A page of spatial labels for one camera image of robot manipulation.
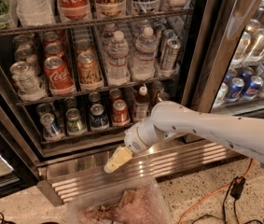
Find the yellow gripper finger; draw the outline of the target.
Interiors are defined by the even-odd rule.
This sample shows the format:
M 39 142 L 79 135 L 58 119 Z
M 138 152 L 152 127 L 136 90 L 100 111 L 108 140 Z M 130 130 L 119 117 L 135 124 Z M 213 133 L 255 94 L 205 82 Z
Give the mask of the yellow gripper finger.
M 111 174 L 123 164 L 128 162 L 131 158 L 132 152 L 127 147 L 119 146 L 104 166 L 104 171 Z

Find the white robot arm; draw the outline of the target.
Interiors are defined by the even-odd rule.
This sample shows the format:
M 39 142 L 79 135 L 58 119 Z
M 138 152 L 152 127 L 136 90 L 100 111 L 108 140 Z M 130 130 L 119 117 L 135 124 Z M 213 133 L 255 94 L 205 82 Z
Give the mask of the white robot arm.
M 165 101 L 156 104 L 149 117 L 125 132 L 124 145 L 116 149 L 104 170 L 110 174 L 134 153 L 184 134 L 195 134 L 264 163 L 264 119 L 201 113 Z

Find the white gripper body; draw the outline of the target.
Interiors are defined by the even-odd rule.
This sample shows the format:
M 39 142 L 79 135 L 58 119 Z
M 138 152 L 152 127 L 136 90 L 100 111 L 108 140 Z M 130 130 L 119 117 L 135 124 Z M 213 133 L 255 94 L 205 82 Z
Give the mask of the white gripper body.
M 125 133 L 124 144 L 133 153 L 151 148 L 157 142 L 155 127 L 150 121 L 135 123 Z

